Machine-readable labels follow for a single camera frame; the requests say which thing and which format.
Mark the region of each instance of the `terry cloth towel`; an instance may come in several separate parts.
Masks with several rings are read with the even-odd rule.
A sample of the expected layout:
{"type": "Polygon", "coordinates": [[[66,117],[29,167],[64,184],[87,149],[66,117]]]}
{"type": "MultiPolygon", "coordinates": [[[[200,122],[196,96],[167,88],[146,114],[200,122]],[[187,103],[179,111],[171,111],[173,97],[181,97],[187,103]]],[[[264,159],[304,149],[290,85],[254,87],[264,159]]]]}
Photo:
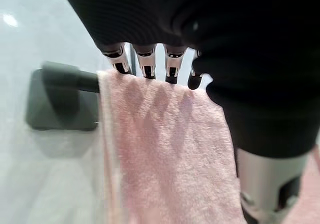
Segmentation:
{"type": "MultiPolygon", "coordinates": [[[[245,224],[222,108],[204,90],[115,70],[98,76],[107,223],[245,224]]],[[[285,224],[319,223],[313,154],[300,196],[285,224]]]]}

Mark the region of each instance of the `metal finger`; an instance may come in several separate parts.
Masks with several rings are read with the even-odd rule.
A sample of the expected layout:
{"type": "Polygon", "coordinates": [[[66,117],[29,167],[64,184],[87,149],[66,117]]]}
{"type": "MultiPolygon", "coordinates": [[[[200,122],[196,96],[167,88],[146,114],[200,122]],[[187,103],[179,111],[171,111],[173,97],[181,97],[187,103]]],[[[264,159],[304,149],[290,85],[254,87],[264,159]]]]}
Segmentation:
{"type": "Polygon", "coordinates": [[[170,46],[164,45],[165,52],[165,81],[171,84],[176,84],[178,81],[178,73],[181,68],[181,63],[186,52],[186,46],[170,46]]]}
{"type": "Polygon", "coordinates": [[[124,43],[101,46],[97,45],[112,66],[122,74],[132,74],[124,43]]]}
{"type": "Polygon", "coordinates": [[[133,45],[142,74],[145,78],[156,78],[156,45],[139,46],[133,45]]]}
{"type": "MultiPolygon", "coordinates": [[[[200,56],[200,52],[195,51],[195,53],[193,55],[193,57],[194,57],[193,59],[196,59],[199,56],[200,56]]],[[[191,71],[190,71],[189,78],[188,78],[189,89],[191,89],[191,90],[197,89],[201,84],[202,76],[203,76],[202,73],[195,72],[193,67],[191,66],[191,71]]]]}

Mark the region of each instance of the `silver metal joint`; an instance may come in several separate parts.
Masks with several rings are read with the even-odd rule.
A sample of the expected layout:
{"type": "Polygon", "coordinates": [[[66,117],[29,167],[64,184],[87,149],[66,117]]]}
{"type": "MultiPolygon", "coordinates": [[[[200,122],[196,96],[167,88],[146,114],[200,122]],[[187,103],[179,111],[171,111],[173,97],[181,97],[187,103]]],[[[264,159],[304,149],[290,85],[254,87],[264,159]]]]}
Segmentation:
{"type": "Polygon", "coordinates": [[[299,195],[308,154],[269,158],[238,149],[240,198],[243,209],[259,224],[278,224],[299,195]]]}
{"type": "Polygon", "coordinates": [[[128,72],[130,69],[127,54],[125,52],[124,43],[121,45],[121,47],[118,50],[115,51],[104,51],[102,52],[103,55],[105,55],[109,62],[112,64],[112,66],[116,69],[116,64],[122,64],[122,67],[125,72],[128,72]]]}
{"type": "Polygon", "coordinates": [[[181,63],[182,63],[182,60],[183,60],[183,57],[184,57],[184,54],[185,54],[185,50],[183,52],[180,52],[180,53],[171,53],[168,51],[168,48],[165,47],[164,48],[164,51],[165,51],[165,74],[167,77],[170,77],[171,76],[171,71],[172,69],[171,68],[175,68],[175,73],[174,73],[174,77],[177,77],[178,76],[178,72],[181,68],[181,63]]]}

